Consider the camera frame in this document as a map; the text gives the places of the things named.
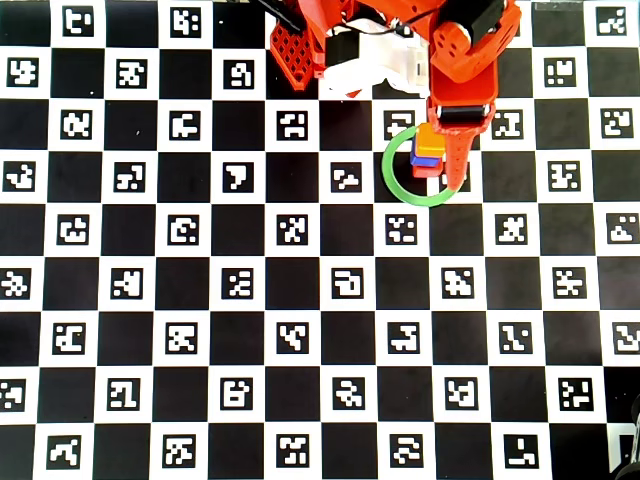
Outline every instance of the table surface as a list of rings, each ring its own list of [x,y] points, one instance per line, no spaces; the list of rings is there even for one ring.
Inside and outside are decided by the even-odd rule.
[[[380,174],[425,100],[292,91],[255,5],[1,2],[0,479],[628,459],[638,3],[519,6],[496,117],[429,210]]]

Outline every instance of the black square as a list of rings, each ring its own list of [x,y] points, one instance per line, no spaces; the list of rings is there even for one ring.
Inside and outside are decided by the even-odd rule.
[[[107,0],[107,47],[158,46],[158,2]]]
[[[207,367],[154,368],[153,421],[206,422],[208,384]]]
[[[156,310],[209,310],[209,258],[158,258]]]
[[[429,309],[428,258],[376,258],[378,310]]]
[[[500,98],[533,97],[530,48],[508,48],[498,57]]]
[[[0,255],[42,255],[43,249],[44,205],[0,205]]]
[[[264,102],[213,102],[213,150],[264,150]]]
[[[640,64],[637,48],[589,48],[589,95],[637,97],[640,95]],[[621,68],[624,75],[612,75]]]
[[[584,7],[531,8],[534,47],[583,46]]]
[[[534,152],[483,152],[482,184],[485,202],[535,202]]]
[[[1,480],[32,478],[35,436],[35,425],[0,426]]]
[[[491,426],[436,423],[436,476],[492,478]]]
[[[264,365],[264,314],[211,312],[211,365]]]
[[[540,262],[532,258],[485,259],[489,309],[540,309]]]
[[[104,50],[54,48],[51,53],[53,98],[103,98]]]
[[[602,365],[598,312],[544,312],[548,365]]]
[[[323,312],[322,364],[375,365],[374,324],[373,312]]]
[[[592,158],[596,202],[640,201],[638,152],[594,151]]]
[[[487,365],[484,312],[433,312],[434,365]]]
[[[263,423],[209,424],[209,478],[263,477]]]
[[[320,420],[319,367],[267,367],[267,421]]]
[[[371,102],[320,102],[320,150],[372,150]]]
[[[37,366],[40,352],[39,313],[0,314],[0,366]]]
[[[634,385],[639,380],[638,367],[604,367],[607,422],[628,423],[632,420],[631,405],[638,396]]]
[[[158,154],[158,202],[209,203],[210,184],[211,154]]]
[[[373,205],[321,205],[320,254],[373,255]]]
[[[267,309],[320,308],[318,258],[267,258]]]
[[[442,205],[429,214],[431,255],[482,255],[482,205]]]
[[[49,152],[49,202],[100,202],[102,154]]]
[[[378,421],[433,421],[431,367],[378,367]]]
[[[536,99],[535,115],[538,150],[589,148],[589,102],[586,98]]]
[[[610,475],[605,424],[550,424],[553,478],[607,478]],[[576,458],[589,455],[589,461]]]
[[[116,102],[105,104],[106,150],[156,150],[156,102]]]
[[[48,116],[47,100],[0,100],[0,148],[46,150]]]
[[[101,312],[98,365],[151,365],[153,313]]]
[[[102,255],[153,255],[155,225],[154,205],[104,205]]]
[[[546,422],[544,367],[491,367],[491,420]]]
[[[38,423],[93,422],[94,387],[94,368],[41,368]]]
[[[149,424],[96,425],[94,435],[94,478],[149,478]]]
[[[264,205],[213,205],[211,255],[264,255]]]
[[[1,3],[0,45],[32,47],[51,45],[49,2]]]
[[[45,259],[43,306],[45,310],[97,310],[98,259]]]
[[[267,153],[267,202],[317,201],[317,153]]]
[[[378,478],[375,423],[322,424],[322,478]]]
[[[160,50],[160,98],[210,99],[211,52]]]

